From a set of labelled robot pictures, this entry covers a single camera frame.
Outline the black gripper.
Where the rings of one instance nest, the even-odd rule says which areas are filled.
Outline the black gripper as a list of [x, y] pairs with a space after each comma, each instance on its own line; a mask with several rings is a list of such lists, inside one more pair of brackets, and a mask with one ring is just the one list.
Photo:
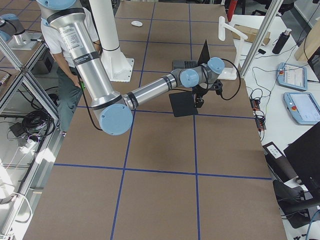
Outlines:
[[195, 107], [201, 108], [204, 104], [203, 96], [208, 93], [208, 89], [196, 85], [192, 88], [192, 93], [195, 95]]

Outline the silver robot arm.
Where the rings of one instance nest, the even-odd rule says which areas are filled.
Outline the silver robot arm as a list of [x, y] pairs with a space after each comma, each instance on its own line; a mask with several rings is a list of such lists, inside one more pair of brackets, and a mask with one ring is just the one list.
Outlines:
[[200, 84], [212, 87], [218, 83], [225, 64], [218, 57], [189, 69], [175, 69], [145, 86], [122, 95], [112, 86], [113, 77], [123, 76], [133, 69], [133, 59], [120, 50], [111, 2], [90, 2], [102, 46], [113, 43], [102, 54], [94, 47], [85, 26], [86, 14], [78, 0], [39, 0], [41, 16], [49, 27], [59, 32], [71, 59], [92, 98], [91, 107], [100, 128], [117, 136], [131, 128], [132, 110], [176, 87], [191, 88]]

